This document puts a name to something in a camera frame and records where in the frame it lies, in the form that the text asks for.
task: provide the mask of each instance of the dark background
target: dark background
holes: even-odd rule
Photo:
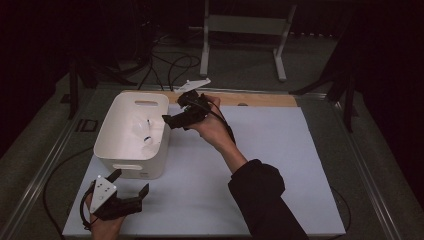
[[[138,23],[150,21],[181,38],[188,36],[188,26],[203,24],[203,1],[152,2],[2,0],[0,156],[52,96],[55,83],[68,72],[69,51],[82,51],[101,64],[115,67],[117,59],[137,57],[130,54],[137,44],[134,22],[122,18],[122,22],[116,23],[111,21],[114,17],[141,12]],[[143,8],[135,9],[134,4]],[[284,8],[281,1],[264,1],[258,7],[257,1],[251,0],[243,1],[235,9],[240,15],[275,17],[279,14],[276,9]],[[229,9],[228,1],[211,1],[212,12],[225,14]],[[304,33],[341,38],[335,51],[339,54],[329,62],[330,71],[337,70],[344,51],[355,46],[357,54],[351,63],[356,90],[363,93],[369,111],[422,206],[423,9],[424,3],[418,0],[386,0],[365,5],[350,1],[305,2],[299,4],[291,29],[296,36]],[[362,21],[356,23],[350,38],[343,40],[343,36],[349,36],[343,32],[352,29],[347,26],[354,13],[361,14]],[[118,30],[130,44],[116,44]],[[138,38],[139,44],[150,39],[143,34]]]

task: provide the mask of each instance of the metal frame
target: metal frame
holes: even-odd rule
[[[160,90],[158,87],[154,88],[152,86],[152,90]],[[244,91],[244,90],[222,90],[222,89],[208,89],[204,88],[202,90],[206,91],[226,91],[226,92],[244,92],[244,93],[268,93],[268,94],[287,94],[287,92],[278,92],[278,91]],[[76,114],[76,117],[73,121],[68,122],[67,126],[64,128],[55,145],[52,147],[52,150],[48,157],[46,158],[44,164],[39,169],[36,176],[33,178],[31,183],[28,185],[25,193],[23,194],[21,200],[19,201],[17,207],[15,208],[14,213],[12,214],[9,221],[5,224],[5,227],[0,232],[0,239],[14,239],[19,232],[19,229],[24,224],[27,215],[29,214],[32,206],[37,200],[41,190],[47,180],[49,174],[53,170],[55,164],[60,158],[63,149],[66,147],[66,144],[71,135],[72,129],[75,128],[77,124],[78,116],[83,112],[88,102],[91,100],[92,94],[89,96],[85,95],[82,99],[82,108]],[[325,94],[314,94],[307,93],[303,96],[295,96],[296,99],[311,99],[311,100],[326,100]],[[368,193],[368,196],[371,200],[371,203],[374,207],[376,215],[381,223],[384,233],[388,240],[401,240],[402,237],[399,233],[399,230],[389,212],[389,209],[385,203],[383,196],[381,195],[372,174],[365,162],[364,157],[355,141],[355,138],[352,133],[348,132],[343,124],[342,119],[342,107],[339,102],[332,104],[332,109],[336,119],[339,123],[339,127],[343,129],[345,137],[349,143],[350,148],[352,149],[355,155],[354,164],[357,167],[359,175],[361,177],[362,182],[364,183],[364,187]]]
[[[256,33],[281,36],[280,45],[273,50],[278,80],[287,80],[281,54],[289,35],[296,5],[292,5],[286,19],[236,17],[209,14],[209,0],[205,0],[205,15],[203,26],[203,50],[200,63],[200,76],[208,75],[209,64],[209,32]]]

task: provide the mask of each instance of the white paper sheet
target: white paper sheet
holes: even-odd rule
[[[333,195],[300,108],[221,108],[237,146],[280,170],[283,199],[308,235],[345,233]],[[181,110],[170,106],[171,115]],[[110,173],[93,156],[63,231],[84,236],[79,202],[97,175]],[[132,236],[240,236],[249,231],[233,200],[231,173],[219,153],[194,130],[174,129],[163,175],[155,180],[118,179],[118,196],[136,196],[150,183],[143,211],[127,217],[121,230]]]

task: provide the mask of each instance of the wooden board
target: wooden board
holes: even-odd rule
[[[169,103],[176,103],[177,99],[181,94],[176,94],[170,91],[139,91],[145,93],[159,93],[164,94],[169,98]],[[225,106],[237,106],[237,105],[248,105],[248,106],[268,106],[268,107],[297,107],[296,100],[291,95],[283,94],[266,94],[266,93],[227,93],[227,92],[213,92],[213,91],[199,91],[199,93],[205,93],[219,97],[221,99],[221,105]]]

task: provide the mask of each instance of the metal stand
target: metal stand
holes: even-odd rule
[[[287,19],[275,18],[253,18],[209,14],[209,0],[205,0],[205,17],[203,28],[203,51],[200,63],[200,76],[208,75],[209,61],[209,32],[234,32],[234,33],[255,33],[281,36],[280,45],[274,49],[275,65],[278,73],[278,80],[286,81],[281,53],[287,41],[291,22],[293,20],[296,5],[292,5]]]
[[[96,88],[97,79],[94,70],[104,74],[114,81],[127,86],[136,86],[137,83],[130,82],[118,74],[114,73],[105,66],[102,66],[94,60],[80,53],[71,53],[69,55],[69,87],[70,87],[70,112],[69,119],[72,119],[78,110],[78,76],[87,88]]]

